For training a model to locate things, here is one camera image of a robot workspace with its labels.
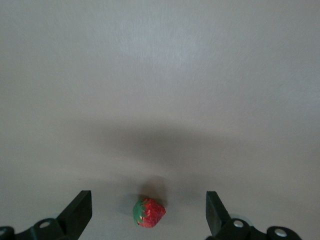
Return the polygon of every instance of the strawberry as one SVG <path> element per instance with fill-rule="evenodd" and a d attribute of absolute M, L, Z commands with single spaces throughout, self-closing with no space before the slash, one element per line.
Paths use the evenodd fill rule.
<path fill-rule="evenodd" d="M 145 228 L 153 228 L 165 214 L 165 208 L 151 198 L 141 199 L 133 207 L 135 224 Z"/>

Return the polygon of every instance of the white backdrop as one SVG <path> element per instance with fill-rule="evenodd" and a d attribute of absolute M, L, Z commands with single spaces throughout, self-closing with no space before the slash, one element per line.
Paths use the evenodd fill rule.
<path fill-rule="evenodd" d="M 81 240 L 203 240 L 217 191 L 320 239 L 319 41 L 318 0 L 2 0 L 0 226 L 92 190 Z"/>

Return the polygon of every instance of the green calyx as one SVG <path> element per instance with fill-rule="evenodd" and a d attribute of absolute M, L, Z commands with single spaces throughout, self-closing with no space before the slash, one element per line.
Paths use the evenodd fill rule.
<path fill-rule="evenodd" d="M 144 201 L 143 199 L 139 200 L 133 207 L 133 218 L 135 225 L 138 226 L 139 223 L 143 223 L 144 221 L 141 219 L 141 217 L 146 217 L 145 210 L 146 207 L 144 204 L 148 203 L 147 201 Z"/>

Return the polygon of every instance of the white surface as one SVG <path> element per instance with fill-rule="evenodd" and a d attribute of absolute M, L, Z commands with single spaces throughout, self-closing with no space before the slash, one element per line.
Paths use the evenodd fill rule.
<path fill-rule="evenodd" d="M 0 226 L 92 190 L 81 240 L 201 240 L 210 190 L 320 239 L 319 41 L 318 0 L 1 1 Z"/>

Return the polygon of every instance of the black plastic part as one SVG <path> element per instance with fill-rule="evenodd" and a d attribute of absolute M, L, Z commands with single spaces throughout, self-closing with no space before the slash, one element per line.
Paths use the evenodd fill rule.
<path fill-rule="evenodd" d="M 231 217 L 215 191 L 206 192 L 205 217 L 212 236 L 216 236 Z"/>
<path fill-rule="evenodd" d="M 0 240 L 77 240 L 91 217 L 91 191 L 81 191 L 57 219 L 43 219 L 18 234 L 12 227 L 2 226 Z"/>
<path fill-rule="evenodd" d="M 77 240 L 92 217 L 91 191 L 81 191 L 56 218 L 65 235 Z"/>
<path fill-rule="evenodd" d="M 243 226 L 235 226 L 236 221 L 241 222 Z M 247 222 L 233 218 L 222 227 L 215 237 L 221 240 L 246 240 L 250 235 L 250 231 L 251 229 Z"/>
<path fill-rule="evenodd" d="M 206 240 L 302 240 L 286 227 L 271 226 L 263 233 L 242 219 L 231 219 L 215 191 L 206 193 L 205 216 L 212 234 Z"/>

